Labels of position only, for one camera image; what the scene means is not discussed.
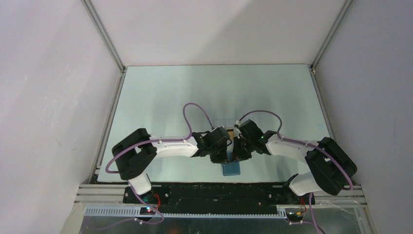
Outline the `blue card holder wallet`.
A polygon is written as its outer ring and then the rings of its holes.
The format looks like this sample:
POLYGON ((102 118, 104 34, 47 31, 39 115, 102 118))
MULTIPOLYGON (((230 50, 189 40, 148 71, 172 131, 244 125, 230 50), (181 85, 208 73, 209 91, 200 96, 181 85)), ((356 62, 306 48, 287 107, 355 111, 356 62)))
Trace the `blue card holder wallet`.
POLYGON ((239 176, 241 174, 239 161, 232 152, 227 152, 226 157, 228 162, 222 165, 223 176, 239 176))

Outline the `clear acrylic box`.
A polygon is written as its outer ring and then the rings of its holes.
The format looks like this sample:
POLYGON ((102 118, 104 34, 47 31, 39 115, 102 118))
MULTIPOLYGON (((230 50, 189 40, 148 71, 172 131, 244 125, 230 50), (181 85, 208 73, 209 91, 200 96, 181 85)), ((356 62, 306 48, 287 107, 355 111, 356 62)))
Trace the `clear acrylic box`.
MULTIPOLYGON (((252 125, 256 125, 254 119, 248 118, 247 120, 239 119, 216 119, 213 122, 211 130, 218 128, 220 126, 227 129, 239 129, 243 136, 247 136, 247 129, 253 129, 252 125)), ((233 150, 233 140, 232 142, 228 141, 227 152, 232 152, 233 150)))

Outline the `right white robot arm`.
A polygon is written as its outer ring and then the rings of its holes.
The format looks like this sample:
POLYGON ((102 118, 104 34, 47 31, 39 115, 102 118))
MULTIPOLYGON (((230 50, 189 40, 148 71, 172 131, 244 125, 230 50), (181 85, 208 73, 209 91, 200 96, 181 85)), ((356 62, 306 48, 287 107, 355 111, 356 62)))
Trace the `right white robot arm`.
POLYGON ((233 156, 248 160, 252 153, 285 156, 309 167, 309 172, 291 176, 284 184, 283 197, 295 204, 303 195, 324 191, 338 195, 357 172, 356 164, 330 137, 319 141, 286 138, 276 131, 263 132, 252 120, 236 121, 233 156))

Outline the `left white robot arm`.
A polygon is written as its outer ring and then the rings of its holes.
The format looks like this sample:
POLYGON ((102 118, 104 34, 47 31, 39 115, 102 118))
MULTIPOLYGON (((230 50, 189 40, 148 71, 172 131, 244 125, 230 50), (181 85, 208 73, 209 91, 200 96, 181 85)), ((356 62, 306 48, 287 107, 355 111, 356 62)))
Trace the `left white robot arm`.
POLYGON ((145 128, 139 128, 112 147, 113 158, 107 164, 107 173, 112 163, 116 174, 135 190, 135 197, 142 203, 152 201, 154 190, 146 168, 156 158, 185 156, 210 156, 214 163, 224 163, 226 151, 232 142, 230 134, 223 127, 206 132, 194 132, 188 137, 156 138, 145 128))

